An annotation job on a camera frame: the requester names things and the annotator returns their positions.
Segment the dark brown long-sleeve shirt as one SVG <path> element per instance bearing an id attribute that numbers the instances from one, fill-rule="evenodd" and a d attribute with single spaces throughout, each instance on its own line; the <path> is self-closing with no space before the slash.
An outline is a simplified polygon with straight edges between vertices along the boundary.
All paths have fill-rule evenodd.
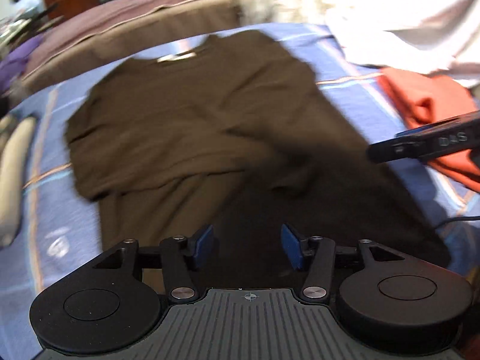
<path id="1" fill-rule="evenodd" d="M 198 274 L 207 287 L 297 285 L 284 224 L 451 260 L 310 66 L 258 31 L 210 35 L 177 61 L 126 60 L 91 89 L 65 141 L 76 190 L 98 204 L 104 248 L 213 226 L 220 247 Z"/>

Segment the orange knit sweater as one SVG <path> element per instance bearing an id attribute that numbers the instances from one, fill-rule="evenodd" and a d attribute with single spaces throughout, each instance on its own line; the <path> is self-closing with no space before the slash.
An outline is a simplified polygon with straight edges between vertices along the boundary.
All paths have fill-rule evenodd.
<path id="1" fill-rule="evenodd" d="M 390 98 L 407 128 L 419 128 L 477 110 L 467 88 L 449 76 L 427 77 L 385 67 L 377 83 Z M 469 154 L 467 150 L 450 154 L 429 161 L 429 165 L 478 192 L 479 169 L 470 160 Z"/>

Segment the white garment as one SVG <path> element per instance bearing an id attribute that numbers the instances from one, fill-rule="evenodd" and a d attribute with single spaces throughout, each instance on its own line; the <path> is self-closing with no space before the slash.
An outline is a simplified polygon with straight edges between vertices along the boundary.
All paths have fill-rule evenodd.
<path id="1" fill-rule="evenodd" d="M 479 85 L 479 0 L 366 0 L 325 21 L 350 63 Z"/>

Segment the blue plaid bed sheet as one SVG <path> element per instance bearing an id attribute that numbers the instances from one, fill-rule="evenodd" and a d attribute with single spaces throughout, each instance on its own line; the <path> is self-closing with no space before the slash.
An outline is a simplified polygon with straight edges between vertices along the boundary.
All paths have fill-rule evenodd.
<path id="1" fill-rule="evenodd" d="M 348 63 L 326 26 L 257 24 L 224 30 L 229 36 L 249 29 L 280 41 L 297 59 L 312 66 L 319 89 L 371 142 L 404 130 L 385 94 L 378 71 Z M 117 58 L 25 99 L 13 113 L 38 117 L 26 162 L 21 227 L 1 250 L 1 359 L 33 359 L 41 347 L 29 323 L 29 308 L 44 287 L 77 269 L 101 250 L 98 210 L 79 197 L 64 144 L 66 121 L 90 88 L 128 58 L 154 59 L 196 47 L 206 35 L 163 43 Z M 425 216 L 436 225 L 445 216 L 479 215 L 479 194 L 413 160 L 391 164 Z M 479 269 L 479 222 L 450 223 L 439 229 L 451 254 L 449 266 L 460 274 Z"/>

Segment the folded checkered grey garment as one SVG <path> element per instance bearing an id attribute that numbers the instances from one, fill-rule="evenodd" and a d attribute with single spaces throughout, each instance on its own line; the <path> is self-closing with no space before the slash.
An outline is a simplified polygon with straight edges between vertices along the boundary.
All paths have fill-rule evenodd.
<path id="1" fill-rule="evenodd" d="M 29 149 L 38 124 L 34 115 L 1 119 L 1 248 L 12 244 L 20 229 L 24 174 Z"/>

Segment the purple cloth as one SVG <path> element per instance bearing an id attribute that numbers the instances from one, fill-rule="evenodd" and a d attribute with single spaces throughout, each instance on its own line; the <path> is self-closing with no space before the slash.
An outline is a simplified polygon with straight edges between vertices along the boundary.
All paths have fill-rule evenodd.
<path id="1" fill-rule="evenodd" d="M 13 80 L 24 73 L 30 55 L 41 45 L 42 41 L 43 36 L 36 35 L 11 51 L 1 61 L 1 94 L 7 92 Z"/>

